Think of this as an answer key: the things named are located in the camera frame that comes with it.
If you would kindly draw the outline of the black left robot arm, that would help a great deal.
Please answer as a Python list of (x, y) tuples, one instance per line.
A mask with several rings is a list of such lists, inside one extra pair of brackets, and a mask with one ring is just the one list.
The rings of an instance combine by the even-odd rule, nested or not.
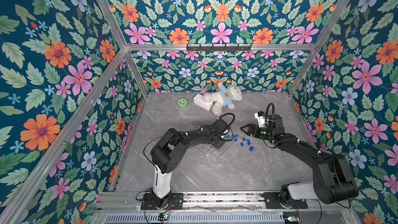
[(164, 201), (171, 194), (171, 178), (173, 171), (181, 163), (187, 150), (194, 146), (210, 144), (215, 149), (220, 149), (224, 143), (232, 142), (234, 138), (226, 138), (232, 132), (232, 120), (226, 122), (221, 117), (208, 125), (201, 125), (199, 129), (192, 131), (178, 131), (170, 128), (152, 148), (151, 163), (154, 166), (155, 176), (152, 187), (152, 195)]

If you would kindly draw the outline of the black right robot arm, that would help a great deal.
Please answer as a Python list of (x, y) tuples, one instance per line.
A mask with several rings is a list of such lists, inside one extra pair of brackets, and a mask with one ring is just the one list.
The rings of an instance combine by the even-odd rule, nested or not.
[(295, 156), (313, 170), (311, 182), (281, 186), (279, 200), (282, 205), (288, 206), (298, 200), (318, 200), (332, 204), (359, 195), (350, 166), (341, 154), (331, 155), (318, 150), (310, 143), (285, 132), (279, 115), (266, 117), (255, 114), (255, 118), (259, 124), (247, 124), (240, 130), (247, 136), (268, 141), (273, 148)]

